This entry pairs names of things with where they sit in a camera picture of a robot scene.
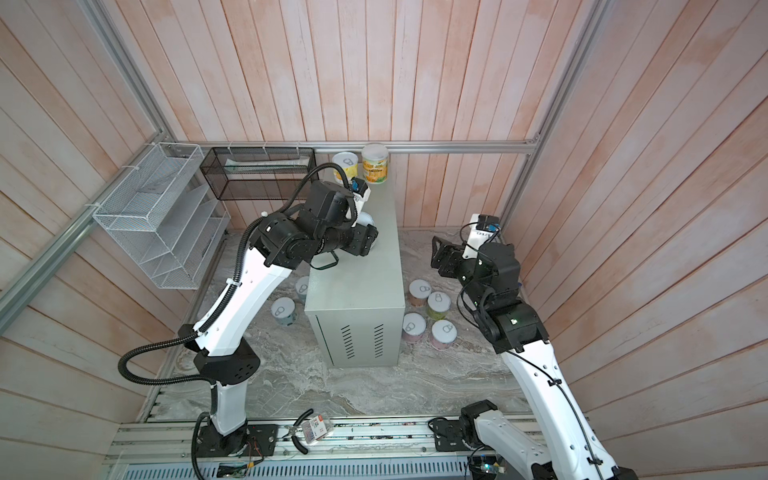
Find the orange yellow label can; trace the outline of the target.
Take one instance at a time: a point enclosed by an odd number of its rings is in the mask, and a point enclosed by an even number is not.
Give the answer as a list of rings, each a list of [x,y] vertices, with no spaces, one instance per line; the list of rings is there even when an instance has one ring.
[[[388,178],[389,150],[380,143],[367,144],[361,151],[365,181],[384,183]]]

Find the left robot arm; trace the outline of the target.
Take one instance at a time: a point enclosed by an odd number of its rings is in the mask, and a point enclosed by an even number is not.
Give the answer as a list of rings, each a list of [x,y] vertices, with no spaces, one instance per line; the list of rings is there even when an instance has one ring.
[[[359,220],[371,189],[360,178],[341,183],[304,178],[304,202],[291,196],[278,210],[252,222],[243,233],[233,275],[211,309],[195,324],[185,324],[177,338],[135,348],[118,362],[120,375],[140,385],[173,385],[203,381],[210,387],[211,407],[193,431],[191,457],[262,456],[245,409],[247,383],[260,359],[244,335],[272,292],[303,263],[317,255],[342,250],[367,255],[378,235]],[[194,351],[196,373],[146,378],[130,371],[133,358],[183,345]]]

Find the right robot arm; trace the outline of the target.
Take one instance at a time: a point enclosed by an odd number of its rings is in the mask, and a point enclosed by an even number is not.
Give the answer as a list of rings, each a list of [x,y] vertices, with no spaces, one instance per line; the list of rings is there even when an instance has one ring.
[[[430,265],[457,280],[473,323],[518,382],[544,437],[537,442],[489,400],[464,407],[462,439],[492,450],[525,479],[634,479],[603,446],[573,396],[537,312],[519,294],[520,264],[511,245],[478,247],[432,240]]]

